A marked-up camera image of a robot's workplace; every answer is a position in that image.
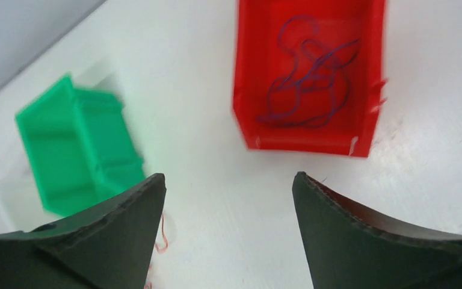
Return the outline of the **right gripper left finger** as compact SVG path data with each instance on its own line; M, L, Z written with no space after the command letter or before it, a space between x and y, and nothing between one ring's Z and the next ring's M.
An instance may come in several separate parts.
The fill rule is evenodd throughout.
M165 194L156 173L72 216L0 234L0 288L143 288Z

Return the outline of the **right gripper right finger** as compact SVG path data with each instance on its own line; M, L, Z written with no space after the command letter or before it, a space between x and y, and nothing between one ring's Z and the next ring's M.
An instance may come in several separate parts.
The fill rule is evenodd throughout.
M305 172L292 195L315 288L462 288L462 235L385 215Z

